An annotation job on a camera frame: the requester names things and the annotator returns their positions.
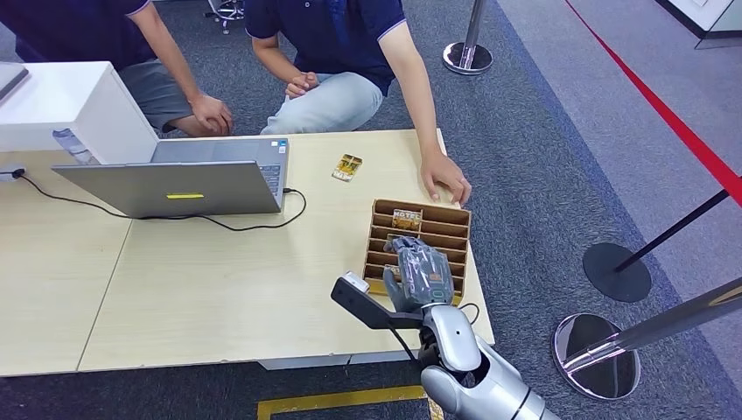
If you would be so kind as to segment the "person's left hand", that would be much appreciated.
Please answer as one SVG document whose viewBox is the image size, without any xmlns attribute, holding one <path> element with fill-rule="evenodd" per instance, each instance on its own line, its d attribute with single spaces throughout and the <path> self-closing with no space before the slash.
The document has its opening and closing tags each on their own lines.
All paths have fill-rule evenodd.
<svg viewBox="0 0 742 420">
<path fill-rule="evenodd" d="M 232 133 L 233 116 L 223 101 L 207 94 L 196 94 L 188 102 L 204 136 L 228 136 Z"/>
<path fill-rule="evenodd" d="M 437 186 L 451 193 L 451 202 L 463 206 L 472 192 L 472 186 L 461 169 L 440 150 L 421 152 L 421 177 L 427 193 L 434 201 L 440 201 Z"/>
</svg>

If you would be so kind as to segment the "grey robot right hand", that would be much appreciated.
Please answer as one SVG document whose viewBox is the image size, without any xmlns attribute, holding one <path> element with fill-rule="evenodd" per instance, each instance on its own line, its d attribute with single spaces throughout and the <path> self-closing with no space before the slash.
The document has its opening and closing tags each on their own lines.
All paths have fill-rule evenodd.
<svg viewBox="0 0 742 420">
<path fill-rule="evenodd" d="M 450 305 L 454 295 L 447 255 L 411 236 L 397 236 L 384 245 L 397 255 L 397 271 L 386 267 L 383 282 L 397 312 L 417 312 L 426 305 Z"/>
</svg>

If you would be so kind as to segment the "person's right hand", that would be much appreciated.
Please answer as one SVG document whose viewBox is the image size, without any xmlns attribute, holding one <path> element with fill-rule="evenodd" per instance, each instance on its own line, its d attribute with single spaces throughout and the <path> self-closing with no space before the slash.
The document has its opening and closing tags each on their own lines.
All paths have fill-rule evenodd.
<svg viewBox="0 0 742 420">
<path fill-rule="evenodd" d="M 288 99 L 298 98 L 319 85 L 319 78 L 314 72 L 301 73 L 293 77 L 286 86 L 285 94 Z"/>
</svg>

